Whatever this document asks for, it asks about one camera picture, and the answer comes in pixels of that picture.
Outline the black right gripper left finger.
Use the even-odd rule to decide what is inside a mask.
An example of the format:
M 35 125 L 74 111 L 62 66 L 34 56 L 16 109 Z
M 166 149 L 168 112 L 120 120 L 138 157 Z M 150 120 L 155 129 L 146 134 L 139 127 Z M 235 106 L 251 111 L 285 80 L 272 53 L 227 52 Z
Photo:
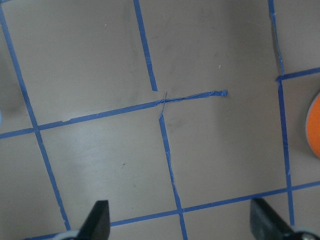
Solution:
M 79 230 L 57 234 L 54 240 L 108 240 L 111 232 L 108 200 L 98 200 Z

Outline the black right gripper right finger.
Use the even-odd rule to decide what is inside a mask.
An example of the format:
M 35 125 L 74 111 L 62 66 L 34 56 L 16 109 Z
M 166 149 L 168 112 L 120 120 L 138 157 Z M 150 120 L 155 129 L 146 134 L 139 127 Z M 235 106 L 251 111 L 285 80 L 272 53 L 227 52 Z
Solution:
M 250 200 L 249 224 L 250 231 L 256 240 L 318 240 L 320 238 L 309 231 L 293 230 L 263 198 Z

